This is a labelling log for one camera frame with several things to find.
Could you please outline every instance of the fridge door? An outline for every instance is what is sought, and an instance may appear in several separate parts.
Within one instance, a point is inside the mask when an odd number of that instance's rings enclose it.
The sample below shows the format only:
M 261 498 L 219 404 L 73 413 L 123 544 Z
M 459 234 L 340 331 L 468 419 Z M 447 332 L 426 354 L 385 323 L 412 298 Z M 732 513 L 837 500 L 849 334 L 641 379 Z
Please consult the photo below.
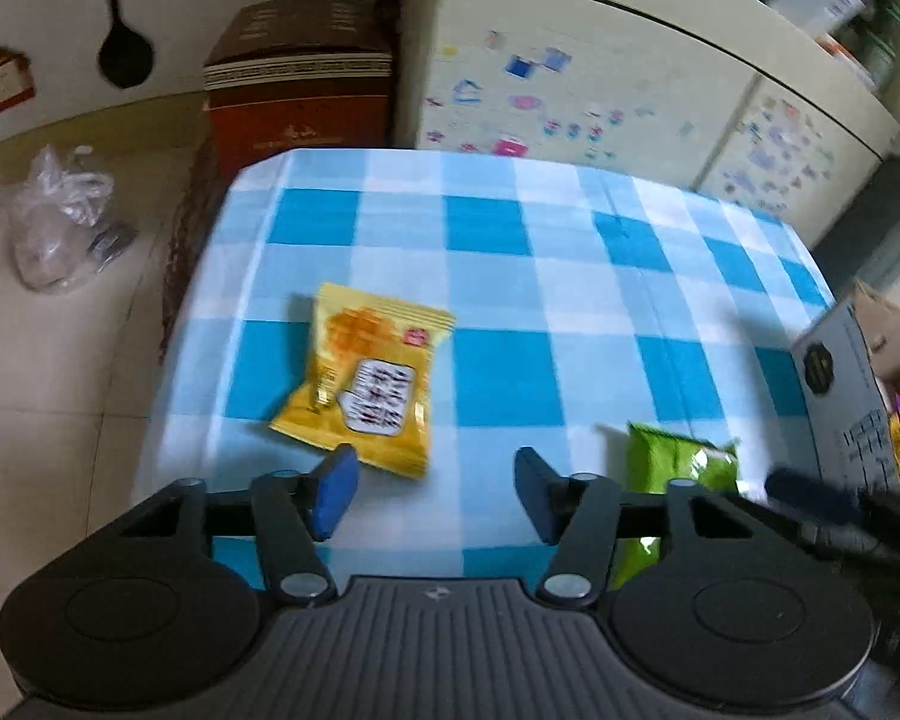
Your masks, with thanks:
M 782 218 L 811 247 L 878 163 L 826 114 L 760 79 L 699 191 Z
M 439 0 L 418 148 L 608 167 L 687 188 L 756 73 L 593 0 Z

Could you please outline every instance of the red logo on bag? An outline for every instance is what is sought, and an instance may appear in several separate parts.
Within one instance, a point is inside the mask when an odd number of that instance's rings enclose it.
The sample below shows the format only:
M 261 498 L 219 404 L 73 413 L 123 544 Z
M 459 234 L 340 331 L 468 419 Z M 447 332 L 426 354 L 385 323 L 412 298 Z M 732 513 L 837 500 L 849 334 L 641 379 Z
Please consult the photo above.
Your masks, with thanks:
M 412 327 L 403 331 L 403 343 L 407 346 L 427 346 L 430 334 L 422 327 Z

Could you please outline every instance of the plastic bag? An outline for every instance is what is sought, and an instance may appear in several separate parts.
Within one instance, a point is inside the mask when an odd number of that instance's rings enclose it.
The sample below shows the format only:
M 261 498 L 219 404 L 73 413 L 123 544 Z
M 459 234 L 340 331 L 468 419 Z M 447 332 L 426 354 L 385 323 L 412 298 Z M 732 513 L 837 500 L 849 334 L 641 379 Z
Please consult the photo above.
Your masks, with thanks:
M 671 479 L 693 479 L 710 490 L 736 493 L 739 466 L 733 443 L 717 446 L 705 440 L 668 433 L 650 425 L 629 423 L 626 486 L 634 493 L 664 493 Z M 619 587 L 659 559 L 660 539 L 625 538 L 612 584 Z
M 419 479 L 427 470 L 430 365 L 452 327 L 445 311 L 322 285 L 306 381 L 271 427 L 324 449 L 349 443 L 364 463 Z
M 108 215 L 113 177 L 87 170 L 90 146 L 74 150 L 67 169 L 51 146 L 31 163 L 10 199 L 10 243 L 31 290 L 62 292 L 96 274 L 135 237 Z

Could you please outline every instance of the green snack bag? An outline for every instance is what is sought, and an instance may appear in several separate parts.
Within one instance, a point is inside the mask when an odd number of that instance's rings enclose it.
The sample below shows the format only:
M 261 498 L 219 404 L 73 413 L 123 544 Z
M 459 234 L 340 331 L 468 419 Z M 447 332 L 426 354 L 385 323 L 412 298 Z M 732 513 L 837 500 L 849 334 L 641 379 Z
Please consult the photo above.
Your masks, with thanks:
M 721 493 L 737 491 L 737 447 L 720 447 L 704 440 L 668 433 L 649 425 L 628 423 L 626 486 L 633 493 L 664 493 L 671 479 L 693 479 Z M 659 560 L 660 539 L 623 539 L 622 558 L 613 572 L 619 587 Z

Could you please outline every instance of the product box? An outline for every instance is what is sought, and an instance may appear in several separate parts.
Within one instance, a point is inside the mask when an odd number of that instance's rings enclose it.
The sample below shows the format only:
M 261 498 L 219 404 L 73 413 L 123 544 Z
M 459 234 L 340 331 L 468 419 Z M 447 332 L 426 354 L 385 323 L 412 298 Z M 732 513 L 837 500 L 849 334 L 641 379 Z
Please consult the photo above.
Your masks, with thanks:
M 203 67 L 221 171 L 298 146 L 386 146 L 391 65 L 371 1 L 242 9 Z
M 858 282 L 791 353 L 823 480 L 899 493 L 888 408 L 900 394 L 900 309 Z

